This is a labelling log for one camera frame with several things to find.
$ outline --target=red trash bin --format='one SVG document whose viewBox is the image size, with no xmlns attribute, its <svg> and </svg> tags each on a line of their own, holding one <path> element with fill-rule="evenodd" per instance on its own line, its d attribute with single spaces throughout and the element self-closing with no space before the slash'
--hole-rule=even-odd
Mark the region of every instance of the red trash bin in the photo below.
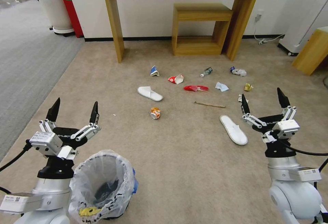
<svg viewBox="0 0 328 224">
<path fill-rule="evenodd" d="M 75 31 L 75 35 L 77 38 L 83 37 L 83 31 L 78 19 L 78 16 L 76 14 L 74 5 L 72 0 L 64 0 L 64 4 L 68 13 L 69 18 L 71 19 L 71 23 L 73 26 L 73 29 Z"/>
</svg>

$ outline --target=plastic bag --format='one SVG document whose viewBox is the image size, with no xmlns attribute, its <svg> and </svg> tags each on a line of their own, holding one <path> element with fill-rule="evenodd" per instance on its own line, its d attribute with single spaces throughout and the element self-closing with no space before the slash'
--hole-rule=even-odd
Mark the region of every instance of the plastic bag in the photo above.
<svg viewBox="0 0 328 224">
<path fill-rule="evenodd" d="M 79 223 L 120 217 L 137 191 L 130 162 L 112 150 L 102 150 L 81 163 L 70 187 L 69 213 Z"/>
</svg>

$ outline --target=white plant pot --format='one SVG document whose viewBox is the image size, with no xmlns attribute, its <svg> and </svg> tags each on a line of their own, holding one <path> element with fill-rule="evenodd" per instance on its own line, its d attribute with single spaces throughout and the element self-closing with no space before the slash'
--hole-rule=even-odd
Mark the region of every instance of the white plant pot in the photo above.
<svg viewBox="0 0 328 224">
<path fill-rule="evenodd" d="M 63 0 L 40 0 L 53 30 L 58 34 L 74 32 Z"/>
</svg>

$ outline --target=white slipper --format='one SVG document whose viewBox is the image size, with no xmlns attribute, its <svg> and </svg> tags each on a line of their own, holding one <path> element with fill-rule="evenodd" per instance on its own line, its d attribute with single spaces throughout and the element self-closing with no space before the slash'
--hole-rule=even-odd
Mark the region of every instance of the white slipper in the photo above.
<svg viewBox="0 0 328 224">
<path fill-rule="evenodd" d="M 156 102 L 163 99 L 163 96 L 154 92 L 150 87 L 138 87 L 138 93 L 144 97 L 148 97 Z"/>
<path fill-rule="evenodd" d="M 244 132 L 228 116 L 220 116 L 220 121 L 233 142 L 238 145 L 247 144 L 247 137 Z"/>
</svg>

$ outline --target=wooden shelf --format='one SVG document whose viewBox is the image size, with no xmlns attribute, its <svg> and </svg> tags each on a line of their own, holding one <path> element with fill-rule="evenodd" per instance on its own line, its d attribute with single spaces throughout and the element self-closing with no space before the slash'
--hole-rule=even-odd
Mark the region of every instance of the wooden shelf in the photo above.
<svg viewBox="0 0 328 224">
<path fill-rule="evenodd" d="M 172 25 L 174 55 L 220 55 L 232 11 L 221 3 L 175 3 Z M 215 21 L 212 36 L 178 37 L 180 21 Z"/>
<path fill-rule="evenodd" d="M 175 55 L 218 55 L 220 46 L 212 36 L 178 37 Z"/>
</svg>

